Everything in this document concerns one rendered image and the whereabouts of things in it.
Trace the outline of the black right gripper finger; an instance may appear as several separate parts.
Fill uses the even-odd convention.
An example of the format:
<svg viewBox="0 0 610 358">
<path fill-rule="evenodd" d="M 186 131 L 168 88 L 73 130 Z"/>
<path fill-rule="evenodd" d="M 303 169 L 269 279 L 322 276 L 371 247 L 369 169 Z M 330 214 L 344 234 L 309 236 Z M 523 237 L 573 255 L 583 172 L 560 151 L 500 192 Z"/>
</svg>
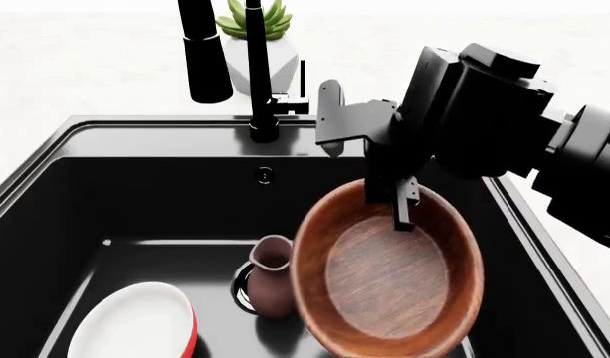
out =
<svg viewBox="0 0 610 358">
<path fill-rule="evenodd" d="M 340 82 L 326 80 L 318 90 L 315 144 L 329 157 L 339 157 L 344 151 L 344 142 L 354 139 L 390 147 L 396 109 L 397 103 L 390 100 L 346 105 Z"/>
<path fill-rule="evenodd" d="M 411 208 L 420 202 L 417 178 L 398 177 L 385 169 L 368 164 L 364 191 L 366 203 L 390 205 L 395 231 L 413 232 L 416 225 L 411 218 Z"/>
</svg>

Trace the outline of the brown wooden bowl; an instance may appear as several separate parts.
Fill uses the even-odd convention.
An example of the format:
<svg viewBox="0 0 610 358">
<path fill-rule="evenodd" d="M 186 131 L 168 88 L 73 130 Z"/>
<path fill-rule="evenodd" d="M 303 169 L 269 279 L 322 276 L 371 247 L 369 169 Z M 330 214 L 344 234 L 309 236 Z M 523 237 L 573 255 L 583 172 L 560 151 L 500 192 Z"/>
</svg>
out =
<svg viewBox="0 0 610 358">
<path fill-rule="evenodd" d="M 364 182 L 336 187 L 297 231 L 290 274 L 305 327 L 345 358 L 441 358 L 480 311 L 484 267 L 468 223 L 421 187 L 412 232 L 364 201 Z"/>
</svg>

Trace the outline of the chrome sink drain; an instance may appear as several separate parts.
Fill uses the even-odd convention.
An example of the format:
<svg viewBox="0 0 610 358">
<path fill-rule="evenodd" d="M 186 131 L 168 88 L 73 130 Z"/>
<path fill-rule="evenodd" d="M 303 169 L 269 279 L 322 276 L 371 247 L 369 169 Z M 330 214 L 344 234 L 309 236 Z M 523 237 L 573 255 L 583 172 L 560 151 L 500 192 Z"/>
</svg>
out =
<svg viewBox="0 0 610 358">
<path fill-rule="evenodd" d="M 234 303 L 251 315 L 258 315 L 252 306 L 248 296 L 248 278 L 251 274 L 254 265 L 251 262 L 245 262 L 234 273 L 230 284 L 230 294 L 233 297 Z"/>
</svg>

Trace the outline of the black kitchen sink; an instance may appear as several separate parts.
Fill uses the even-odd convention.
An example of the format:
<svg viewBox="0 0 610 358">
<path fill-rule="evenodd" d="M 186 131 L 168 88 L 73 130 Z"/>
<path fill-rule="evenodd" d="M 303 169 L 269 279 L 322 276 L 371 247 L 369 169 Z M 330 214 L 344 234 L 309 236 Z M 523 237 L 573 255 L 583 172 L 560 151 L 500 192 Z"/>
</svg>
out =
<svg viewBox="0 0 610 358">
<path fill-rule="evenodd" d="M 275 181 L 254 172 L 270 167 Z M 191 300 L 196 358 L 333 358 L 296 317 L 240 309 L 234 273 L 265 235 L 292 237 L 322 196 L 365 172 L 330 158 L 313 121 L 253 142 L 242 118 L 77 117 L 0 186 L 0 358 L 65 358 L 87 313 L 138 282 Z M 485 264 L 477 321 L 449 358 L 610 358 L 610 320 L 506 178 L 419 181 L 462 214 Z"/>
</svg>

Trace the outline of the white bowl with red outside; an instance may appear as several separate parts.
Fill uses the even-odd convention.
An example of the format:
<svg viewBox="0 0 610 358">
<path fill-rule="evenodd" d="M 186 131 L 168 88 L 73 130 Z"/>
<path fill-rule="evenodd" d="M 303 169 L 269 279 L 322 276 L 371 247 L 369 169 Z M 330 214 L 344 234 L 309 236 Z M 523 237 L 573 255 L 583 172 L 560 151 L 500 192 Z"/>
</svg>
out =
<svg viewBox="0 0 610 358">
<path fill-rule="evenodd" d="M 197 321 L 174 285 L 141 282 L 98 303 L 77 327 L 67 358 L 192 358 Z"/>
</svg>

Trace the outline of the white faceted plant pot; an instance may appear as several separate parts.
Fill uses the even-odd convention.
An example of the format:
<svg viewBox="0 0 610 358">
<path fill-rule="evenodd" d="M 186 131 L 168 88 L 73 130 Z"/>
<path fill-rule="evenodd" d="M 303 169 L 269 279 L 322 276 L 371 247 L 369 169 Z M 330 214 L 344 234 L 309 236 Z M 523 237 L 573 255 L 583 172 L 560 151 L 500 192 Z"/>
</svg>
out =
<svg viewBox="0 0 610 358">
<path fill-rule="evenodd" d="M 300 59 L 287 36 L 267 42 L 271 89 L 273 93 L 287 93 Z M 247 41 L 230 38 L 226 41 L 224 55 L 231 82 L 235 90 L 249 96 L 250 76 Z"/>
</svg>

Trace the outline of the black kitchen faucet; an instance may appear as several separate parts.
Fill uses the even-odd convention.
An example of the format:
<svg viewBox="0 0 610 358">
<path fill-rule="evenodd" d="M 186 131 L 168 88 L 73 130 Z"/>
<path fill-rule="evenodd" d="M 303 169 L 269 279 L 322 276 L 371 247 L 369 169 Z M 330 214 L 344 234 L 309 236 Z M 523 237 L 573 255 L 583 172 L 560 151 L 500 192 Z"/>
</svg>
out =
<svg viewBox="0 0 610 358">
<path fill-rule="evenodd" d="M 196 103 L 221 103 L 230 99 L 233 88 L 211 0 L 177 2 L 191 99 Z M 255 142 L 269 143 L 279 137 L 279 122 L 272 113 L 273 98 L 261 1 L 245 0 L 245 16 L 252 106 L 249 133 Z"/>
</svg>

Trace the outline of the green succulent plant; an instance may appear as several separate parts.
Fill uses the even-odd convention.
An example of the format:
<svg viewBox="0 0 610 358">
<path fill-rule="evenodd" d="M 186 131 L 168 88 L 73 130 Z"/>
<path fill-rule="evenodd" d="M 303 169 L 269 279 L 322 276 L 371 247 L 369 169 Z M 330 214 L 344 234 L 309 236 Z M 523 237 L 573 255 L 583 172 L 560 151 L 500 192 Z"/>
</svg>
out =
<svg viewBox="0 0 610 358">
<path fill-rule="evenodd" d="M 227 0 L 231 17 L 218 16 L 215 23 L 226 35 L 241 40 L 247 39 L 246 10 L 242 0 Z M 270 8 L 263 11 L 265 38 L 276 41 L 290 28 L 293 15 L 288 14 L 282 0 L 274 0 Z"/>
</svg>

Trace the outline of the small brown ceramic jug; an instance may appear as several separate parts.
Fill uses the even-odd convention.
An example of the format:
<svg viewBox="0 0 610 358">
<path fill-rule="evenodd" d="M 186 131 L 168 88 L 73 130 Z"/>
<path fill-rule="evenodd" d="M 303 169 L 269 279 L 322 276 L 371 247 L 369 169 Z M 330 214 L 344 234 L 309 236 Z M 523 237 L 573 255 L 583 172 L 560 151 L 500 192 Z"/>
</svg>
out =
<svg viewBox="0 0 610 358">
<path fill-rule="evenodd" d="M 290 277 L 293 243 L 282 235 L 267 235 L 253 246 L 247 295 L 253 309 L 265 318 L 281 319 L 295 308 Z"/>
</svg>

